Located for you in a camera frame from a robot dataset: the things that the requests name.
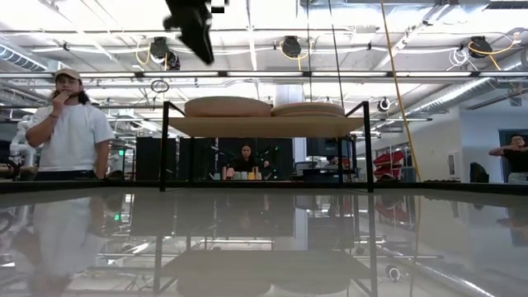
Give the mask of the red equipment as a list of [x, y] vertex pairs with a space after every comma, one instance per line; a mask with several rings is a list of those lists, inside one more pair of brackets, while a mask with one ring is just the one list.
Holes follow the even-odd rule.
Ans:
[[376, 179], [392, 177], [399, 179], [403, 168], [404, 155], [402, 151], [384, 153], [374, 160], [374, 176]]

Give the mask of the pale peach plate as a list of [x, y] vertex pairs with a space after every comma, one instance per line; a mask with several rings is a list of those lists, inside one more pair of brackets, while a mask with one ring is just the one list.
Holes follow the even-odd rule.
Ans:
[[198, 97], [187, 101], [184, 105], [185, 109], [196, 109], [204, 106], [227, 106], [240, 107], [243, 109], [257, 108], [257, 109], [271, 109], [271, 106], [264, 101], [249, 97], [232, 97], [232, 96], [210, 96]]

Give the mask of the black office chair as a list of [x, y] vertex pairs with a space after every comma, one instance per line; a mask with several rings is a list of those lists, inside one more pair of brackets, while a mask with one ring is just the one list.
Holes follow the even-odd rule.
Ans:
[[471, 163], [469, 181], [471, 183], [489, 183], [489, 175], [482, 165], [479, 163]]

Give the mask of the beige plate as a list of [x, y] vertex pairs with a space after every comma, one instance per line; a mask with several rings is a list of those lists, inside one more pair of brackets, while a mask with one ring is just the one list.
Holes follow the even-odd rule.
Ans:
[[186, 110], [187, 117], [267, 117], [271, 115], [270, 108], [249, 108], [225, 109], [222, 106], [219, 109], [214, 107], [193, 108]]

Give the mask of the light grey plate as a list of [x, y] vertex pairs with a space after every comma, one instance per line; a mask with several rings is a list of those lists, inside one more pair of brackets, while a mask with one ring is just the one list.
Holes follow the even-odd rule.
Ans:
[[326, 111], [296, 111], [283, 114], [274, 115], [275, 117], [333, 117], [333, 118], [343, 118], [344, 114], [326, 112]]

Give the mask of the white robot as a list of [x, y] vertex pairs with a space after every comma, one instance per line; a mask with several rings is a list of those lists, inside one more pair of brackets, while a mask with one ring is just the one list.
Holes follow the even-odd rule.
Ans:
[[26, 140], [26, 132], [30, 128], [32, 116], [24, 115], [17, 123], [17, 132], [10, 143], [10, 158], [23, 167], [34, 167], [36, 149], [31, 147]]

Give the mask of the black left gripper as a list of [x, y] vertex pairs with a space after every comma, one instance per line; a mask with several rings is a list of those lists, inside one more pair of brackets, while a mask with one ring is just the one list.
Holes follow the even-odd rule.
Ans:
[[211, 12], [207, 7], [211, 0], [165, 0], [170, 14], [163, 19], [166, 31], [181, 29], [178, 39], [204, 64], [215, 61], [207, 26], [211, 23]]

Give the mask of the wooden shelf with black legs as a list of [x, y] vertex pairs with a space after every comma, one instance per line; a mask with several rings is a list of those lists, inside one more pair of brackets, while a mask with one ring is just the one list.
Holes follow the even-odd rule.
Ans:
[[337, 138], [343, 139], [354, 129], [364, 127], [365, 157], [367, 160], [366, 189], [374, 191], [373, 165], [371, 157], [370, 105], [363, 101], [343, 117], [176, 117], [169, 111], [180, 111], [170, 101], [163, 103], [162, 139], [159, 163], [158, 188], [164, 192], [167, 187], [167, 142], [168, 127], [187, 134], [191, 138]]

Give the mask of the cups on distant table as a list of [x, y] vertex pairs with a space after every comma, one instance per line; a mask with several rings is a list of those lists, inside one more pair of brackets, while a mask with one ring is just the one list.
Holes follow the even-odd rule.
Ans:
[[214, 181], [261, 181], [263, 179], [257, 167], [253, 167], [249, 172], [237, 172], [232, 167], [222, 167], [220, 172], [209, 173], [209, 177]]

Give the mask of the terracotta plate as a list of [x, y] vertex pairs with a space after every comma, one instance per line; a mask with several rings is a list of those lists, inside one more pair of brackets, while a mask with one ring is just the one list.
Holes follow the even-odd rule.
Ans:
[[271, 109], [271, 114], [273, 116], [278, 116], [279, 114], [300, 111], [321, 111], [338, 114], [340, 116], [343, 116], [345, 114], [345, 110], [343, 107], [324, 102], [301, 102], [274, 106]]

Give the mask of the person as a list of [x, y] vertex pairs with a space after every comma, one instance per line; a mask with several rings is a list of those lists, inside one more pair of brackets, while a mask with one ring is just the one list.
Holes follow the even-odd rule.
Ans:
[[521, 135], [514, 134], [508, 145], [493, 148], [488, 154], [507, 160], [510, 168], [507, 179], [509, 184], [528, 186], [528, 146]]
[[269, 166], [270, 163], [267, 160], [258, 161], [253, 156], [251, 147], [244, 144], [240, 155], [228, 161], [226, 178], [232, 179], [235, 172], [253, 172], [255, 168], [261, 169]]
[[34, 180], [102, 179], [115, 138], [106, 114], [90, 103], [80, 74], [63, 68], [54, 74], [49, 106], [37, 109], [26, 140], [41, 147]]

